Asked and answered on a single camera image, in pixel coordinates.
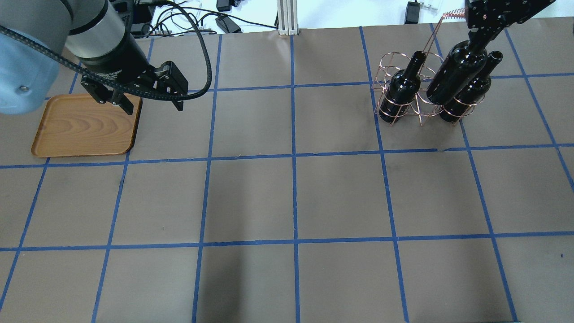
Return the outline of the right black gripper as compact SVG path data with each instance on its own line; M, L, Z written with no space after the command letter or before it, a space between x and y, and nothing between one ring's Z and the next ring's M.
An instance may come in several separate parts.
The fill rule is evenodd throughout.
M502 29L523 24L553 3L553 0L466 0L465 22L470 30Z

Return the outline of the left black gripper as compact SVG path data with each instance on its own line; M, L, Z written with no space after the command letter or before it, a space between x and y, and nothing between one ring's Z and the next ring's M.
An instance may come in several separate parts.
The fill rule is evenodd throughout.
M172 61L164 62L158 68L149 64L145 58L82 58L81 61L88 71L99 78L133 91L152 93L155 96L188 94L188 81ZM124 91L116 92L116 100L113 100L116 87L107 86L86 74L83 74L81 84L99 104L113 103L128 116L133 114L134 105Z

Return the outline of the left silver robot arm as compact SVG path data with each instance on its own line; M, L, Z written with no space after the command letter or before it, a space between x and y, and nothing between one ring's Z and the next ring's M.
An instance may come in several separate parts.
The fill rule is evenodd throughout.
M175 95L188 82L167 61L151 65L109 0L3 0L1 2L1 113L33 112L55 82L67 49L82 67L82 84L99 104L131 115L127 94L153 96L184 107Z

